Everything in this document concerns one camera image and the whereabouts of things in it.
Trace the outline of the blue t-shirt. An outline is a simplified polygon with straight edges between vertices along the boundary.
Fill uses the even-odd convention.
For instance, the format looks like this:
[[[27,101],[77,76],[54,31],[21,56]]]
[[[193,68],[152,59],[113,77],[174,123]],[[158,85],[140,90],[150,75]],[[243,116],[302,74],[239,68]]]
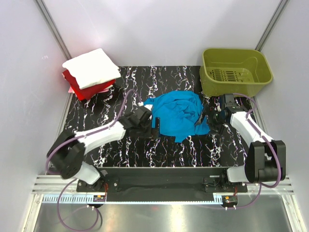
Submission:
[[[145,105],[152,105],[152,127],[159,118],[159,132],[181,143],[188,136],[206,135],[210,132],[207,119],[196,125],[203,105],[200,97],[192,91],[172,91],[156,98],[148,98]]]

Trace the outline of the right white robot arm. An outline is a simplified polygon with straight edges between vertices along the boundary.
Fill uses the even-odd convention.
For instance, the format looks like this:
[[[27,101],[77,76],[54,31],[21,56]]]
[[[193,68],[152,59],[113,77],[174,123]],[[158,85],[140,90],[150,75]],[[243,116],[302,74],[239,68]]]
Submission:
[[[274,140],[252,121],[250,113],[244,107],[228,106],[216,111],[205,106],[197,124],[206,121],[210,132],[223,133],[225,125],[230,124],[246,142],[249,150],[244,165],[230,167],[219,179],[223,191],[231,191],[237,183],[259,184],[266,188],[275,188],[285,179],[286,145]]]

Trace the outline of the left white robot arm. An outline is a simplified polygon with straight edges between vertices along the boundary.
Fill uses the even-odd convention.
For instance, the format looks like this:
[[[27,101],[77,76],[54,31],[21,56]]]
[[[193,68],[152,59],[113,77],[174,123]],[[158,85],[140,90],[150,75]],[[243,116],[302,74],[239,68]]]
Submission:
[[[108,179],[98,168],[84,161],[84,155],[105,144],[130,137],[156,138],[160,119],[150,112],[134,112],[92,130],[71,133],[63,131],[48,151],[52,164],[63,179],[75,178],[87,192],[108,188]]]

